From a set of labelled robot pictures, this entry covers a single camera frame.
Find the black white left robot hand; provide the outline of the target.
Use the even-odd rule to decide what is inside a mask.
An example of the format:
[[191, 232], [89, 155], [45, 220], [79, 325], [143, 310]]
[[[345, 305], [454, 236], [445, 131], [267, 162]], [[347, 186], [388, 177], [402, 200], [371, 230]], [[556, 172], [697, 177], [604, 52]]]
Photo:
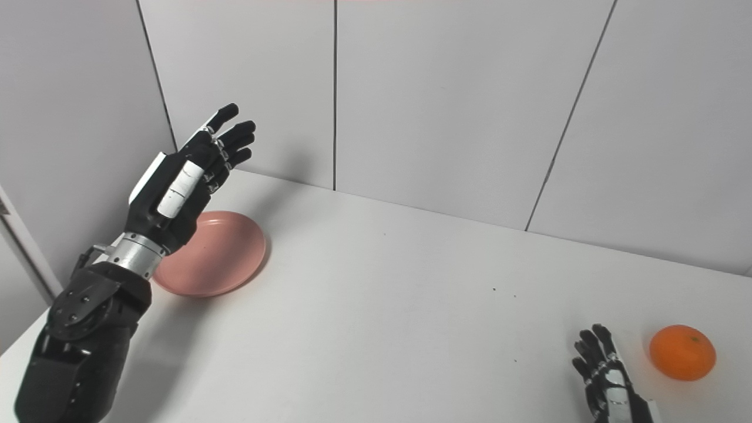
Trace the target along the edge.
[[159, 153], [129, 197], [125, 233], [158, 244], [166, 254], [190, 241], [212, 195], [236, 166], [249, 160], [255, 140], [252, 120], [220, 129], [239, 114], [235, 103], [220, 108], [170, 155]]

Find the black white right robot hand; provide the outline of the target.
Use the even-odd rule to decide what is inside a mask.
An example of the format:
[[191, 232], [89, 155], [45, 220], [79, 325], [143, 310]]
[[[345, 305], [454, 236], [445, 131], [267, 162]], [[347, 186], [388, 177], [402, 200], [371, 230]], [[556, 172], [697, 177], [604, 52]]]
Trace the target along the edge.
[[594, 324], [581, 330], [574, 343], [572, 365], [585, 383], [586, 404], [594, 422], [661, 422], [654, 401], [636, 392], [613, 336]]

